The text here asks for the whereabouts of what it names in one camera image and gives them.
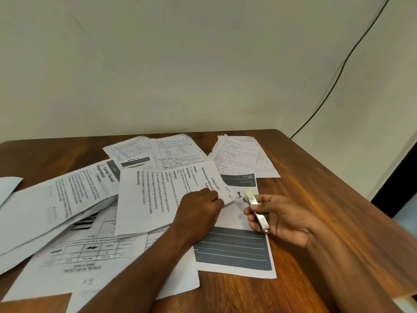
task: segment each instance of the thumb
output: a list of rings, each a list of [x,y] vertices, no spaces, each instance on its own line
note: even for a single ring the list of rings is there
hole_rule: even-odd
[[[258,205],[251,205],[251,209],[259,213],[275,213],[278,215],[285,214],[286,208],[284,202],[264,202]]]

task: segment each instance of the left hand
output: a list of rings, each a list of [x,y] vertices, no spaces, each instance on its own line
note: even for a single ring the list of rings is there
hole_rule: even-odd
[[[224,202],[217,191],[208,188],[190,192],[181,199],[170,229],[188,244],[202,240],[217,221]]]

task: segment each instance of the white wall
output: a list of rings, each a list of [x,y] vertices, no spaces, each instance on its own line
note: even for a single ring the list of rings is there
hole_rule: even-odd
[[[0,0],[0,142],[291,134],[382,2]]]
[[[417,0],[390,0],[294,138],[369,200],[417,141]]]

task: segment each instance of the table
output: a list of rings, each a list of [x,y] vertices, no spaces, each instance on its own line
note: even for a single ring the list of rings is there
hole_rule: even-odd
[[[209,153],[217,135],[257,139],[281,178],[259,178],[260,193],[289,196],[323,220],[391,297],[417,293],[417,240],[277,130],[187,133]],[[145,134],[160,138],[170,134]],[[10,141],[0,144],[0,176],[23,177],[19,190],[107,158],[102,147],[131,136]],[[269,238],[278,279],[199,272],[201,287],[158,300],[152,312],[334,312],[318,269],[300,248]],[[27,260],[0,276],[6,294]],[[0,312],[64,313],[70,295],[0,304]]]

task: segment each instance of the wire on wall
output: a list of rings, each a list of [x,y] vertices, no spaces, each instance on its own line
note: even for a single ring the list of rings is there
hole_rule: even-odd
[[[355,46],[353,46],[352,50],[350,51],[350,53],[347,55],[346,59],[343,62],[343,65],[340,69],[339,74],[337,75],[336,81],[334,82],[333,86],[331,87],[329,93],[326,95],[326,97],[324,98],[323,102],[319,105],[319,107],[315,110],[315,112],[313,113],[313,115],[310,116],[310,118],[294,133],[292,134],[292,136],[290,137],[290,139],[292,139],[294,136],[297,135],[297,133],[299,131],[301,131],[303,129],[303,127],[305,125],[307,125],[307,123],[316,115],[316,113],[320,110],[320,108],[323,106],[323,104],[326,102],[327,98],[329,97],[329,95],[331,94],[331,92],[333,91],[334,87],[337,84],[337,81],[339,81],[340,75],[343,72],[344,66],[346,65],[347,60],[349,59],[349,57],[351,56],[351,54],[353,53],[353,51],[355,50],[355,48],[359,45],[359,43],[362,41],[362,39],[366,36],[366,34],[369,32],[369,30],[372,28],[372,26],[375,24],[375,22],[378,20],[379,16],[381,15],[381,13],[383,12],[384,8],[386,7],[386,5],[388,4],[389,0],[386,0],[385,3],[383,4],[382,8],[380,9],[377,17],[374,19],[374,21],[372,22],[372,24],[368,27],[367,31],[362,35],[362,37],[358,40],[358,42],[355,44]]]

